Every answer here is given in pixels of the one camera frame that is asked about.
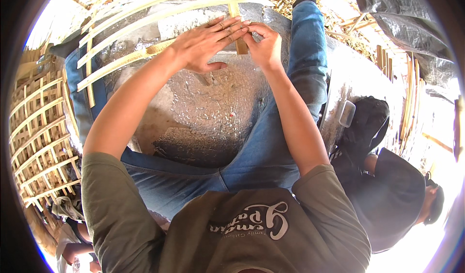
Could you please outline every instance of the olive green t-shirt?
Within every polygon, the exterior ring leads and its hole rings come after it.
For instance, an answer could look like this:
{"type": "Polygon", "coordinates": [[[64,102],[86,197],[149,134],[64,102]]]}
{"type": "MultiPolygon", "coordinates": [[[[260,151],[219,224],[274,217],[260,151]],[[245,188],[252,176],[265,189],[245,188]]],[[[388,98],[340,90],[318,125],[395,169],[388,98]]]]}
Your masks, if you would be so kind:
{"type": "Polygon", "coordinates": [[[83,159],[84,216],[103,272],[364,272],[370,244],[333,167],[315,167],[292,191],[208,191],[165,235],[119,160],[83,159]]]}

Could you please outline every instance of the blue jeans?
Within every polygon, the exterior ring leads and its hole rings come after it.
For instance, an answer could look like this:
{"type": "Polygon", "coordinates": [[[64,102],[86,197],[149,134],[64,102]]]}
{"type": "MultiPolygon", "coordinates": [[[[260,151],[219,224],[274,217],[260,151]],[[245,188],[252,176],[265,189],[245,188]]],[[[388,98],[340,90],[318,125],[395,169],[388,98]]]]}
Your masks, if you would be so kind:
{"type": "MultiPolygon", "coordinates": [[[[84,67],[76,69],[85,53],[76,49],[65,60],[70,97],[81,142],[107,103],[103,80],[93,84],[96,105],[89,108],[86,91],[77,92],[84,67]]],[[[311,1],[293,10],[288,76],[315,121],[326,102],[326,38],[324,18],[311,1]]],[[[283,187],[299,178],[284,138],[276,102],[272,99],[260,114],[247,141],[234,160],[222,168],[199,168],[126,148],[121,162],[134,179],[148,209],[172,218],[185,203],[208,190],[238,192],[242,189],[283,187]]]]}

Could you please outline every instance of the clear plastic container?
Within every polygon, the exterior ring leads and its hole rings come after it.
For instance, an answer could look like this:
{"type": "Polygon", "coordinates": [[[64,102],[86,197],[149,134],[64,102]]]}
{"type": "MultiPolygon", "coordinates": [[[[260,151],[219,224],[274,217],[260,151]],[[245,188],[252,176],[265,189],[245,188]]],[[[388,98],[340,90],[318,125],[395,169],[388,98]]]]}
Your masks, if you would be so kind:
{"type": "Polygon", "coordinates": [[[353,115],[355,114],[355,104],[350,101],[339,103],[339,123],[344,127],[350,127],[353,115]]]}

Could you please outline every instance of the black plastic sheet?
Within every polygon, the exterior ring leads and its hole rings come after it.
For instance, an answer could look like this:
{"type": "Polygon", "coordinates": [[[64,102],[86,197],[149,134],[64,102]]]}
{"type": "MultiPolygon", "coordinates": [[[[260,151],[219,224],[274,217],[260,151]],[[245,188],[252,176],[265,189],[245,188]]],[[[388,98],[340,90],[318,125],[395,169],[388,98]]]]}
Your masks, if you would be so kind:
{"type": "Polygon", "coordinates": [[[413,52],[420,76],[432,85],[449,88],[457,67],[432,11],[423,0],[357,0],[384,33],[400,48],[413,52]]]}

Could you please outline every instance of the bamboo lattice panel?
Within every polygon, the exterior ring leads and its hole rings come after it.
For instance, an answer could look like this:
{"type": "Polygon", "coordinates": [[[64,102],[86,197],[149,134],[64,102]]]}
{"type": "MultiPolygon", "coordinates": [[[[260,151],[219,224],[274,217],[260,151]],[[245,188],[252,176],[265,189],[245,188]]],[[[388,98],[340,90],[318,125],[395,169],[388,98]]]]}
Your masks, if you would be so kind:
{"type": "Polygon", "coordinates": [[[9,118],[11,165],[19,195],[26,207],[33,204],[40,211],[44,200],[51,205],[49,196],[55,202],[60,191],[74,195],[72,185],[80,183],[78,156],[70,145],[63,112],[68,99],[61,66],[53,55],[32,64],[44,52],[44,48],[24,51],[9,118]],[[71,180],[67,165],[77,180],[71,180]]]}

